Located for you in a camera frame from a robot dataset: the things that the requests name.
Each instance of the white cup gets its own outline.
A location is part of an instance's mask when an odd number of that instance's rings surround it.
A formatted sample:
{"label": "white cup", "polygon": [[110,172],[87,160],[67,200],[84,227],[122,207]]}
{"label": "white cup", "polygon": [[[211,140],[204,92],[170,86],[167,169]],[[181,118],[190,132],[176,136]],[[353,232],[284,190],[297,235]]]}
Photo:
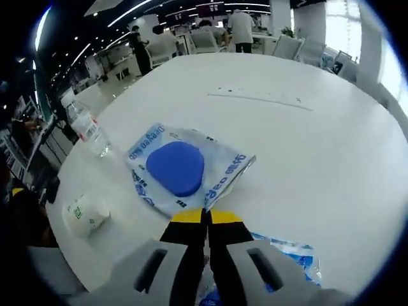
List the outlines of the white cup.
{"label": "white cup", "polygon": [[82,195],[62,210],[62,218],[72,234],[88,237],[107,217],[109,208],[96,197]]}

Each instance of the water bottle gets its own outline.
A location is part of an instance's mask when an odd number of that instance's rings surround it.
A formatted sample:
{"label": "water bottle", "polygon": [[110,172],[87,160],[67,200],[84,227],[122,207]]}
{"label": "water bottle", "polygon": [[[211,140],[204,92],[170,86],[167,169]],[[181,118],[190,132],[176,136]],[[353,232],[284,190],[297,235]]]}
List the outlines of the water bottle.
{"label": "water bottle", "polygon": [[111,150],[105,132],[98,126],[96,119],[92,117],[88,106],[74,100],[66,107],[66,113],[72,129],[93,154],[103,157]]}

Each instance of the clear plastic packaging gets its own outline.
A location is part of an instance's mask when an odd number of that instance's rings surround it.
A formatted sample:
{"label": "clear plastic packaging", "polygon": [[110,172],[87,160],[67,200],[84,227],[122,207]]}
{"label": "clear plastic packaging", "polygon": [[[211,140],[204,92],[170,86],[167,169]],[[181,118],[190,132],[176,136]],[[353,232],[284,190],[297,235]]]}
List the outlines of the clear plastic packaging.
{"label": "clear plastic packaging", "polygon": [[[269,238],[257,233],[251,233],[255,240],[268,240],[271,245],[278,248],[282,253],[293,258],[298,265],[303,267],[305,278],[308,281],[314,282],[317,286],[321,283],[320,261],[314,254],[314,249],[308,244],[299,244],[296,242],[289,242]],[[273,293],[273,289],[265,284],[265,290]],[[221,306],[217,285],[214,282],[214,275],[208,263],[203,271],[200,285],[198,286],[196,305],[199,306]]]}

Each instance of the chair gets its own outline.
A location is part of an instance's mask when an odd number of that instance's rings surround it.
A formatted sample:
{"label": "chair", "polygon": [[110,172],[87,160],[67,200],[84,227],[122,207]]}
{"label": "chair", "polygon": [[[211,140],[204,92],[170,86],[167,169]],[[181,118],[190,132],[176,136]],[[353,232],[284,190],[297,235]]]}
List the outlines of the chair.
{"label": "chair", "polygon": [[334,58],[334,66],[333,66],[333,71],[337,75],[339,71],[342,69],[343,64],[347,61],[350,61],[352,59],[351,55],[339,51],[336,57]]}
{"label": "chair", "polygon": [[163,41],[151,43],[146,47],[147,53],[150,55],[152,68],[162,65],[162,63],[173,58],[175,51],[169,50],[167,44]]}
{"label": "chair", "polygon": [[28,247],[28,253],[37,273],[59,296],[71,298],[86,292],[58,248]]}
{"label": "chair", "polygon": [[325,48],[326,44],[306,38],[302,47],[299,49],[297,59],[304,64],[320,67]]}
{"label": "chair", "polygon": [[226,50],[226,47],[218,47],[214,35],[210,31],[193,31],[191,40],[195,46],[195,53],[214,53]]}
{"label": "chair", "polygon": [[280,57],[281,59],[295,59],[298,55],[298,51],[302,43],[302,40],[297,40],[286,35],[281,35],[272,55]]}
{"label": "chair", "polygon": [[348,60],[341,67],[338,76],[344,80],[355,84],[357,82],[358,65],[352,60]]}

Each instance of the blue sponge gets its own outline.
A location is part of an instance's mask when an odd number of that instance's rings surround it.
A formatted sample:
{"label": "blue sponge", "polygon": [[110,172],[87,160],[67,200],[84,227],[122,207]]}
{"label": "blue sponge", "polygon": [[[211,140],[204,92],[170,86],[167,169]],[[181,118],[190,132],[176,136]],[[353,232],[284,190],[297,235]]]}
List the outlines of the blue sponge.
{"label": "blue sponge", "polygon": [[148,156],[146,169],[175,196],[190,196],[201,186],[204,157],[188,143],[170,142]]}

